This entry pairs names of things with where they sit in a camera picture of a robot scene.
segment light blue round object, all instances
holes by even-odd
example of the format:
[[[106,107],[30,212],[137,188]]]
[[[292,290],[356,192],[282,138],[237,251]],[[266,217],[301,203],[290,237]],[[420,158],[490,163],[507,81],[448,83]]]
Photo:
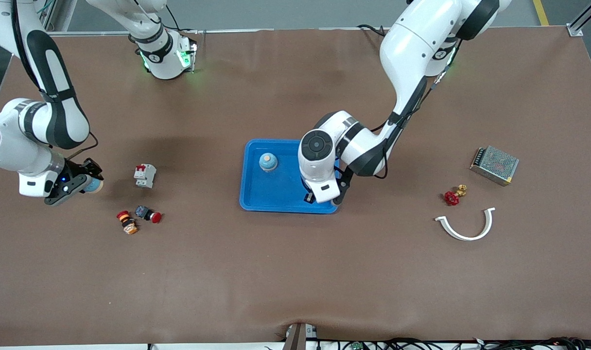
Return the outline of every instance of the light blue round object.
[[[93,178],[93,181],[91,181],[88,186],[84,188],[84,191],[87,193],[97,192],[102,188],[102,186],[103,182],[100,179]]]
[[[278,159],[271,153],[264,153],[259,158],[259,166],[265,171],[272,171],[278,166]]]

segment blue tray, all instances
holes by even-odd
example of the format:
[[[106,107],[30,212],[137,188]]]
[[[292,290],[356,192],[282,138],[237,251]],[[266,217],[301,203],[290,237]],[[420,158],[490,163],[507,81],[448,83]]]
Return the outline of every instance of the blue tray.
[[[331,201],[309,204],[297,162],[299,140],[253,139],[244,151],[240,206],[261,212],[334,213]],[[273,153],[278,166],[267,173],[259,166],[263,153]]]

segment white robotic arm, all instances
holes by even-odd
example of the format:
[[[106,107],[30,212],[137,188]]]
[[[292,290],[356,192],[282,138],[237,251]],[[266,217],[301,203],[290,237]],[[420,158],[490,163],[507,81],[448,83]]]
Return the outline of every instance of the white robotic arm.
[[[0,46],[17,55],[45,102],[16,98],[0,113],[0,168],[16,171],[19,192],[57,205],[83,191],[101,169],[81,166],[51,149],[71,149],[89,135],[69,74],[55,42],[38,22],[31,0],[0,0]]]
[[[196,42],[164,27],[155,13],[166,0],[86,0],[111,16],[129,31],[138,45],[144,66],[159,79],[172,79],[194,71]]]
[[[427,75],[442,73],[448,63],[444,56],[457,38],[471,40],[482,33],[509,2],[511,0],[412,2],[380,47],[382,67],[397,94],[395,108],[377,135],[346,111],[325,115],[304,135],[298,148],[298,162],[302,182],[309,190],[305,201],[332,200],[339,205],[354,174],[373,176],[386,168],[398,137],[420,107],[427,88]],[[346,164],[344,170],[335,168],[337,158]]]

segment metal post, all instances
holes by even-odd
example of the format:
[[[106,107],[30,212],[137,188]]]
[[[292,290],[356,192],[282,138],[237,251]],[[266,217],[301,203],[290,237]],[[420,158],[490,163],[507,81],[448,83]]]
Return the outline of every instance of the metal post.
[[[588,20],[591,19],[591,2],[585,6],[585,9],[578,14],[571,23],[566,24],[568,33],[571,37],[581,37],[583,32],[580,30]]]

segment white robot link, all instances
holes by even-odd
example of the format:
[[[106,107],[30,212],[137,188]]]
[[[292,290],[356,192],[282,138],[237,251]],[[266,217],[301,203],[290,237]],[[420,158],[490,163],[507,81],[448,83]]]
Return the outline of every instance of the white robot link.
[[[304,135],[298,147],[305,201],[343,202],[353,175],[387,173],[387,160],[412,114],[420,107],[427,76],[446,72],[458,39],[471,40],[485,31],[511,0],[415,0],[382,40],[380,61],[397,101],[379,134],[346,111],[325,115]],[[345,168],[335,168],[340,159]]]
[[[166,0],[87,0],[129,31],[129,40],[138,45],[144,66],[159,79],[172,79],[184,71],[194,71],[196,42],[164,27],[155,13]]]
[[[97,191],[101,169],[75,164],[52,146],[84,142],[89,124],[55,42],[38,21],[32,0],[0,0],[0,46],[22,61],[45,102],[16,98],[0,113],[0,168],[16,171],[19,193],[55,206],[78,192]]]

